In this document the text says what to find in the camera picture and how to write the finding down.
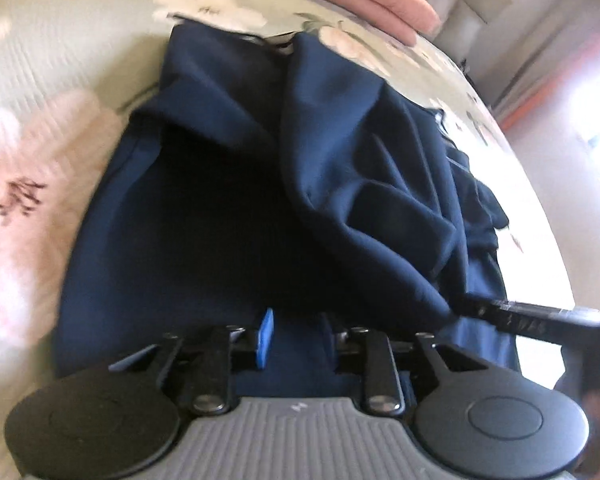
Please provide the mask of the navy striped zip hoodie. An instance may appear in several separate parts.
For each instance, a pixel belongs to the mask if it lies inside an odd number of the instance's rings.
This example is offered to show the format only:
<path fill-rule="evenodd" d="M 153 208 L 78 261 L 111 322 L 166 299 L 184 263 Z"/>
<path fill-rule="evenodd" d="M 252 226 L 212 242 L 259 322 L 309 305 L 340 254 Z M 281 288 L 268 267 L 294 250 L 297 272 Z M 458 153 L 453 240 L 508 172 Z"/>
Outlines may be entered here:
<path fill-rule="evenodd" d="M 274 314 L 242 396 L 350 396 L 326 315 L 396 339 L 438 335 L 516 370 L 515 339 L 458 318 L 502 298 L 493 193 L 434 110 L 298 32 L 284 44 L 173 29 L 66 273 L 54 335 L 67 376 L 173 334 Z"/>

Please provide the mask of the beige and orange curtain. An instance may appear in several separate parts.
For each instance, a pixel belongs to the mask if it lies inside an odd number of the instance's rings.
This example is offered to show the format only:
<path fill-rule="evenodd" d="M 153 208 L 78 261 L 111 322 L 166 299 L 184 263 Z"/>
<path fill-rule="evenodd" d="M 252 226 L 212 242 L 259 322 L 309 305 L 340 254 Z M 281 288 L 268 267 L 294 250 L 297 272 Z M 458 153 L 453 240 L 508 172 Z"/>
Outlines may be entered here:
<path fill-rule="evenodd" d="M 600 9 L 553 14 L 508 56 L 513 75 L 492 104 L 503 132 L 528 117 L 600 60 Z"/>

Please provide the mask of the floral green quilted bedspread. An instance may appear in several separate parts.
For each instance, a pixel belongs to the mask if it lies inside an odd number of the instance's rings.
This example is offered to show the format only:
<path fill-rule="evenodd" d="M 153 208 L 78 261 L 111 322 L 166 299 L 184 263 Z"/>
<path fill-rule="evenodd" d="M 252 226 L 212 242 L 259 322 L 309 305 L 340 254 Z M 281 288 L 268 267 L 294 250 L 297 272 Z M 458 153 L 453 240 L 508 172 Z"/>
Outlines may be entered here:
<path fill-rule="evenodd" d="M 498 263 L 515 301 L 570 308 L 545 212 L 502 130 L 455 64 L 323 0 L 0 0 L 0 479 L 10 409 L 50 378 L 50 330 L 76 229 L 131 110 L 156 88 L 178 15 L 235 32 L 317 32 L 426 107 L 509 218 Z"/>

